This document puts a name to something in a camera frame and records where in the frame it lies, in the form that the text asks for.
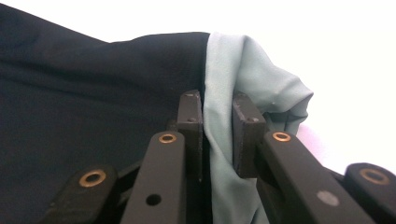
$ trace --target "black fabric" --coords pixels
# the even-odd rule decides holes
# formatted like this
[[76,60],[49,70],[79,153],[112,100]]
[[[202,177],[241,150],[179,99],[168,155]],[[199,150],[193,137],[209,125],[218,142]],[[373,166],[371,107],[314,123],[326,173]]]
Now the black fabric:
[[141,160],[202,89],[207,39],[106,43],[0,5],[0,223],[37,222],[80,169]]

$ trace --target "metal grommet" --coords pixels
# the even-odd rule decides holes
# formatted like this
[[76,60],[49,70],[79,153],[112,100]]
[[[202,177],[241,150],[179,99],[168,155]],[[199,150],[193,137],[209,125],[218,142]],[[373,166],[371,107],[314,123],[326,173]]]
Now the metal grommet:
[[177,140],[177,138],[174,134],[166,133],[166,134],[161,135],[159,140],[160,140],[160,142],[167,144],[167,143],[175,142]]
[[377,171],[375,169],[371,169],[371,168],[361,169],[360,174],[364,179],[374,184],[377,185],[389,184],[389,178],[386,175],[382,174],[380,171]]
[[91,188],[99,185],[106,179],[106,173],[103,170],[92,170],[85,174],[80,180],[79,184],[84,188]]
[[279,142],[289,142],[291,137],[286,133],[273,133],[273,137]]

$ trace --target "mint green cloth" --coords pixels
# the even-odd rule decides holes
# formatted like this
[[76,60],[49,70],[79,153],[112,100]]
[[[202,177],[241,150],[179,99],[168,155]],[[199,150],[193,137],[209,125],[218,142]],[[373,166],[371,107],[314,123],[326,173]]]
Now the mint green cloth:
[[313,92],[297,76],[274,66],[260,45],[243,35],[210,35],[205,75],[204,129],[211,146],[213,221],[268,223],[256,179],[241,179],[233,170],[233,91],[246,93],[262,113],[288,112],[278,116],[283,119],[267,122],[270,129],[290,133],[297,133],[307,117]]

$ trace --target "white background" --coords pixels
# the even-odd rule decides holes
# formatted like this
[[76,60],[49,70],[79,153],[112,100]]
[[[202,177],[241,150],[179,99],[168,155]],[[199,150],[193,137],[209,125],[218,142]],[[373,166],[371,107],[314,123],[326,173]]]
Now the white background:
[[396,173],[396,1],[3,1],[113,42],[189,31],[250,35],[315,95],[298,136],[341,174]]

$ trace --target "garment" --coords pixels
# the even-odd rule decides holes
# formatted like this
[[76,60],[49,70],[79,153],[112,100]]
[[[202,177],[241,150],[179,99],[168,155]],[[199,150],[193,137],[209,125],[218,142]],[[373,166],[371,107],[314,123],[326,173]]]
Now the garment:
[[254,180],[230,166],[230,97],[244,91],[273,118],[288,113],[268,121],[296,132],[312,92],[257,43],[206,33],[107,43],[0,5],[0,223],[37,222],[78,170],[142,160],[190,90],[204,98],[214,223],[265,220]]

